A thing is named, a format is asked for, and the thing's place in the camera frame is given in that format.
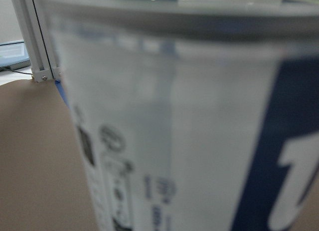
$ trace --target circular logo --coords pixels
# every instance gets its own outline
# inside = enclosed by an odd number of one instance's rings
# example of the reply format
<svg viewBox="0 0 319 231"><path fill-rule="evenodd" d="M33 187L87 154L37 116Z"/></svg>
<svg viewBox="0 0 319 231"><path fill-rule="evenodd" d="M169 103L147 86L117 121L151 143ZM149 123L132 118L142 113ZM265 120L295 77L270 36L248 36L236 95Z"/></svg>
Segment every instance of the circular logo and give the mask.
<svg viewBox="0 0 319 231"><path fill-rule="evenodd" d="M100 128L100 138L109 150L119 152L125 148L123 136L113 127L103 125Z"/></svg>

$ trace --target brown surface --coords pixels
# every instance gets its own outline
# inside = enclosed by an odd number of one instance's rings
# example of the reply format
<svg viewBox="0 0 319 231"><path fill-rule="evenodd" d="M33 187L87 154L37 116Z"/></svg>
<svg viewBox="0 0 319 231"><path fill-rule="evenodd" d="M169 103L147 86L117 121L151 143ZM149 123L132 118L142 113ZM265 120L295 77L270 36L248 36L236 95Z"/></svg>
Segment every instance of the brown surface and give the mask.
<svg viewBox="0 0 319 231"><path fill-rule="evenodd" d="M67 107L54 82L0 86L0 231L96 231Z"/></svg>

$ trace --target wire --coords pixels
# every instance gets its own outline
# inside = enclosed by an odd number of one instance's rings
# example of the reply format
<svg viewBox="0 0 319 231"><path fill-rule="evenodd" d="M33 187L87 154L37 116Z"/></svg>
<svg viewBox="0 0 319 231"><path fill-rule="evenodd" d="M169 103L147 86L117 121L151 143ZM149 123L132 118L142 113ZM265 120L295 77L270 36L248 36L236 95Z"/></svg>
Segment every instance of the wire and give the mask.
<svg viewBox="0 0 319 231"><path fill-rule="evenodd" d="M11 70L11 69L4 68L4 67L1 67L1 69L7 70L7 71L11 71L11 72L15 72L15 73L25 74L25 75L32 75L32 73L26 73L26 72Z"/></svg>

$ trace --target silver can lid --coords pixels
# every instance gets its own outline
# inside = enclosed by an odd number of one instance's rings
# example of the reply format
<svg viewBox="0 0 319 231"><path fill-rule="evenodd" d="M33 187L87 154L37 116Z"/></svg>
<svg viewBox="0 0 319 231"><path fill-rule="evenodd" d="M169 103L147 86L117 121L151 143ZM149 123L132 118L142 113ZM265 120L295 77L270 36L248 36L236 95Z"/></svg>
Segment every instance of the silver can lid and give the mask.
<svg viewBox="0 0 319 231"><path fill-rule="evenodd" d="M319 38L319 0L43 0L48 14L160 36Z"/></svg>

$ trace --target can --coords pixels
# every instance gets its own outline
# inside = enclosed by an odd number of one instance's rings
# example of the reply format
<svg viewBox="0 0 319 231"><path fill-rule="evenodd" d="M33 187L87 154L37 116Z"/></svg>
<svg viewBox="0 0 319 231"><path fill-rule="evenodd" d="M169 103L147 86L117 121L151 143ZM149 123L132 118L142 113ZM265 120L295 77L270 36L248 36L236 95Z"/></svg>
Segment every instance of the can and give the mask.
<svg viewBox="0 0 319 231"><path fill-rule="evenodd" d="M319 167L319 0L44 0L101 231L287 231Z"/></svg>

